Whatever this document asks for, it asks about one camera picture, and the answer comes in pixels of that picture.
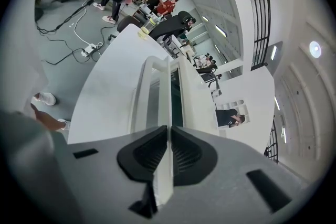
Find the metal frame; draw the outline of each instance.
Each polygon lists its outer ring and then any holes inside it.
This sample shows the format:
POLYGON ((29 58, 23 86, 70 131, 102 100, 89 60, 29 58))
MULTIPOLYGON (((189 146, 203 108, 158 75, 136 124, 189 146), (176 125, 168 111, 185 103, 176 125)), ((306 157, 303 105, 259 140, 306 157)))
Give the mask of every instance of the metal frame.
POLYGON ((267 143, 267 148, 265 149, 264 155, 269 159, 273 160, 275 163, 278 163, 278 137, 277 130, 275 128, 275 123, 273 121, 273 126, 271 134, 269 136, 269 141, 267 143))
POLYGON ((257 28, 257 37, 254 41, 255 55, 251 67, 251 69, 254 70, 256 68, 262 67, 265 63, 271 28, 271 7, 270 0, 251 0, 251 2, 254 2, 255 6, 255 25, 257 28))

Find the gray floor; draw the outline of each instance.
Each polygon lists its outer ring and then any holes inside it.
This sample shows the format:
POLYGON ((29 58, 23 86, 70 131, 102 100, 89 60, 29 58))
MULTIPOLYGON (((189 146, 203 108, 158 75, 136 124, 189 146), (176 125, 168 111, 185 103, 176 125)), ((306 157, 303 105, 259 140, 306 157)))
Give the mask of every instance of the gray floor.
MULTIPOLYGON (((48 30, 54 29, 79 8, 81 4, 82 2, 79 1, 69 1, 66 3, 53 2, 43 6, 44 15, 38 21, 39 27, 48 30)), ((73 50, 77 48, 86 48, 87 44, 81 41, 73 31, 76 21, 81 15, 82 14, 77 15, 75 18, 64 24, 55 35, 48 35, 49 39, 64 39, 68 46, 73 50)), ((113 26, 102 20, 103 16, 110 15, 110 6, 104 11, 97 9, 92 5, 89 6, 86 15, 78 23, 76 28, 77 34, 88 43, 97 45, 97 43, 102 42, 100 29, 106 26, 113 26)), ((103 29, 103 34, 106 42, 100 49, 101 54, 103 54, 109 46, 107 37, 110 34, 118 35, 117 27, 103 29)), ((53 63, 59 61, 71 52, 63 41, 49 41, 45 36, 38 37, 37 46, 42 61, 47 60, 53 63)), ((81 55, 80 51, 76 52, 75 56, 78 61, 85 61, 87 59, 81 55)), ((98 60, 99 54, 95 53, 93 57, 95 60, 98 60)), ((40 102, 33 101, 33 103, 39 110, 49 113, 56 119, 63 118, 71 120, 80 91, 95 64, 96 62, 92 59, 86 63, 77 63, 73 56, 69 56, 55 66, 43 61, 43 67, 49 80, 48 86, 43 91, 54 94, 57 98, 57 104, 54 106, 47 106, 40 102)))

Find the white table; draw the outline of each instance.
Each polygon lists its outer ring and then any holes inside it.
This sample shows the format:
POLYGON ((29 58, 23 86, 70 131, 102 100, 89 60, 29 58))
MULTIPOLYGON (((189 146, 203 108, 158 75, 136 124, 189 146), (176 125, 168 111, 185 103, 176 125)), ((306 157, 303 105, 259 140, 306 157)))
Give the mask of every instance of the white table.
POLYGON ((127 26, 94 66, 78 98, 68 144, 129 134, 132 98, 143 63, 148 56, 163 60, 169 55, 151 37, 141 39, 138 31, 133 24, 127 26))

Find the white sneaker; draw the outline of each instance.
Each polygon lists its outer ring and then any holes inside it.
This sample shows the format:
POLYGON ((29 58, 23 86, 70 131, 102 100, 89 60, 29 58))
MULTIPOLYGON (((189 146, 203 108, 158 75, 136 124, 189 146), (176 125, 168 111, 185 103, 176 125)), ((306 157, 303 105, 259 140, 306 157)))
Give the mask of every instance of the white sneaker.
POLYGON ((40 92, 39 97, 34 97, 36 101, 40 101, 46 105, 54 105, 56 104, 55 96, 50 92, 40 92))
POLYGON ((104 16, 103 20, 105 22, 108 22, 108 23, 113 24, 113 25, 115 25, 117 23, 115 20, 112 19, 112 16, 104 16))
POLYGON ((100 10, 105 10, 105 6, 102 6, 99 3, 94 3, 93 6, 100 9, 100 10))
POLYGON ((71 122, 70 121, 66 121, 64 119, 58 119, 59 122, 64 122, 65 123, 65 127, 64 128, 61 128, 62 130, 64 131, 69 131, 70 130, 70 125, 71 125, 71 122))

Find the bare leg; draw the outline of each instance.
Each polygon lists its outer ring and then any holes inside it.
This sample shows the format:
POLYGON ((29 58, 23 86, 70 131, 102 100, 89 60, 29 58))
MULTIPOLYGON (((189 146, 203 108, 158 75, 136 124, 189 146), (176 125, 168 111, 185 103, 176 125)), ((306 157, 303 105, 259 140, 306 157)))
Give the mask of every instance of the bare leg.
POLYGON ((42 123, 47 129, 51 131, 56 131, 56 130, 59 130, 65 127, 64 122, 59 122, 55 120, 52 116, 50 116, 48 113, 38 111, 37 108, 33 104, 30 104, 30 105, 35 111, 36 119, 40 123, 42 123))

